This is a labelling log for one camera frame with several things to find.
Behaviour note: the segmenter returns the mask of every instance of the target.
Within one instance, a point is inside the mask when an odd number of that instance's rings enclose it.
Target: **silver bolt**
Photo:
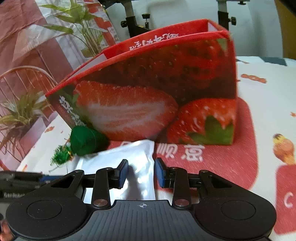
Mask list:
[[[175,201],[175,205],[177,205],[179,207],[186,207],[189,205],[189,201],[186,199],[177,199]]]
[[[108,204],[108,201],[105,199],[97,199],[97,200],[94,200],[93,204],[97,207],[103,207]]]

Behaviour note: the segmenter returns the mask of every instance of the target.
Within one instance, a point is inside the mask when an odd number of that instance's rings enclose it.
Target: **patterned tablecloth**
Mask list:
[[[188,172],[211,170],[266,198],[276,208],[277,223],[270,236],[296,240],[296,61],[279,58],[237,57],[238,119],[232,146],[155,144],[155,156],[168,166]],[[69,138],[69,126],[60,116],[42,134],[18,171],[48,173],[57,145]],[[112,142],[110,148],[126,142]],[[55,175],[73,170],[70,162]],[[172,193],[155,184],[158,199]]]

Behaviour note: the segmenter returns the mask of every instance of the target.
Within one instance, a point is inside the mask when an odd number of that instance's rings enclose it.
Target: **green cone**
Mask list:
[[[75,126],[70,135],[71,149],[74,154],[84,156],[105,150],[109,145],[108,138],[86,126]]]

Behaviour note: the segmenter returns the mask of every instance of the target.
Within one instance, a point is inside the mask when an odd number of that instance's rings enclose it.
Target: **crosshair mark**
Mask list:
[[[147,206],[149,206],[149,205],[147,205],[147,204],[145,204],[145,203],[141,203],[141,204],[138,205],[138,206],[140,206],[141,208],[145,208],[145,207],[147,207]]]

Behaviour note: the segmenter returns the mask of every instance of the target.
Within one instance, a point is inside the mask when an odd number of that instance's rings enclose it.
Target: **red box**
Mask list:
[[[111,140],[229,145],[235,68],[229,32],[195,20],[103,50],[46,96],[70,127],[86,124]]]

